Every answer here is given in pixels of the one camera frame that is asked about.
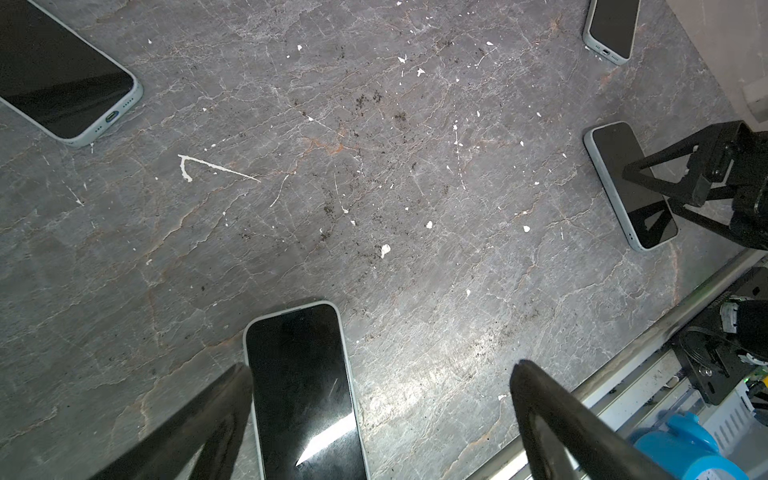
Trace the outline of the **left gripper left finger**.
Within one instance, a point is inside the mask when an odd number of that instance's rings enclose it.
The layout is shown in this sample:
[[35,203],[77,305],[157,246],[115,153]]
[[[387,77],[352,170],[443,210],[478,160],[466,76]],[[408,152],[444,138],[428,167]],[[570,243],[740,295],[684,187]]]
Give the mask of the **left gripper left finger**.
[[249,367],[237,363],[95,479],[229,479],[251,411]]

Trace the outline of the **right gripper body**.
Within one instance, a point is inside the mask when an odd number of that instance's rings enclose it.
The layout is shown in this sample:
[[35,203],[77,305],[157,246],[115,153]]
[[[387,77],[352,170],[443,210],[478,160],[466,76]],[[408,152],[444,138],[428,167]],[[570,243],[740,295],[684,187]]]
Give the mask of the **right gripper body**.
[[[729,200],[732,214],[741,212],[767,223],[767,134],[749,128],[719,128],[705,154],[704,200]],[[766,250],[766,243],[737,243]]]

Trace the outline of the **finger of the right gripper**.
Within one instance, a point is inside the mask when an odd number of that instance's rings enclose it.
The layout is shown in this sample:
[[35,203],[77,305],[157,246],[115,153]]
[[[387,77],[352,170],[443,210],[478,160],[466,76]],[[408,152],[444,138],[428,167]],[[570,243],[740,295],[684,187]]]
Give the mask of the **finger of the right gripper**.
[[671,211],[694,224],[703,227],[734,243],[766,243],[767,223],[747,214],[734,212],[728,224],[706,217],[685,207],[675,199],[668,200]]
[[[734,208],[750,206],[750,129],[742,121],[709,125],[650,156],[629,163],[622,178],[683,205],[702,207],[730,199]],[[676,181],[648,175],[652,168],[686,161]]]

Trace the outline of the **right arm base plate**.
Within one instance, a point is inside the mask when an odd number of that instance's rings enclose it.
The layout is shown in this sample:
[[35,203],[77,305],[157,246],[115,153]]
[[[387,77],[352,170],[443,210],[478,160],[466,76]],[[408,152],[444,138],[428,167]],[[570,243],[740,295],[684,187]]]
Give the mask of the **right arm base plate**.
[[711,306],[676,334],[673,347],[704,401],[719,405],[767,366],[767,302],[732,296]]

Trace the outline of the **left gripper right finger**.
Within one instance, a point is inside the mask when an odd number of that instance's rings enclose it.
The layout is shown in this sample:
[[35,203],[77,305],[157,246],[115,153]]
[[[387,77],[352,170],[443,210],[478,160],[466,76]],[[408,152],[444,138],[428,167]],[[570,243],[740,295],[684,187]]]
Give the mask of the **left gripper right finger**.
[[672,476],[595,416],[530,360],[518,362],[510,390],[535,479],[670,479]]

